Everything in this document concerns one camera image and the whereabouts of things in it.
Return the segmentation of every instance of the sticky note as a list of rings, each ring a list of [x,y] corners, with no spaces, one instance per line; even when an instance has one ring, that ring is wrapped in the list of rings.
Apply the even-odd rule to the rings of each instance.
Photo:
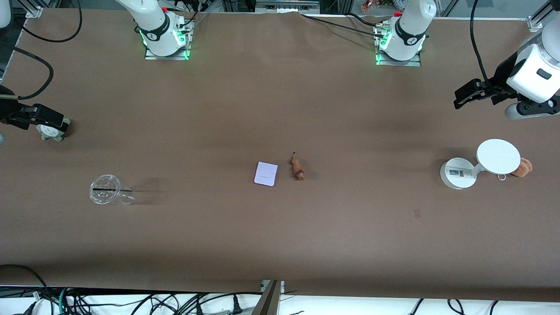
[[[278,170],[278,165],[259,162],[256,166],[255,173],[255,184],[274,186],[274,181],[276,180],[276,171]]]

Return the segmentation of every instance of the clear plastic cup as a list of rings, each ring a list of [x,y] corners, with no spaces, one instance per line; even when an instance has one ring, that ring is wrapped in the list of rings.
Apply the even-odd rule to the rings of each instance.
[[[132,189],[122,186],[116,176],[106,174],[91,183],[90,199],[98,205],[128,206],[136,200],[136,194]]]

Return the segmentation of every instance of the table surface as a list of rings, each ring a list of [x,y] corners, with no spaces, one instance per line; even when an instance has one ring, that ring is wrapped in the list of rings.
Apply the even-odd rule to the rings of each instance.
[[[76,15],[45,10],[28,26],[63,38]],[[529,35],[523,21],[475,27],[489,73]],[[211,14],[183,62],[145,61],[133,28],[126,11],[84,10],[68,43],[23,34],[19,47],[55,70],[27,103],[72,130],[59,143],[2,127],[0,262],[60,286],[234,291],[282,279],[303,294],[559,299],[560,169],[549,166],[560,120],[510,121],[489,101],[454,109],[454,91],[480,77],[468,21],[435,20],[420,68],[376,66],[367,35],[296,13]],[[3,84],[26,95],[46,76],[16,54]],[[441,165],[475,162],[490,138],[533,172],[447,188]],[[292,178],[293,151],[305,181]],[[279,165],[274,187],[253,183],[258,161]],[[139,204],[91,202],[102,174]]]

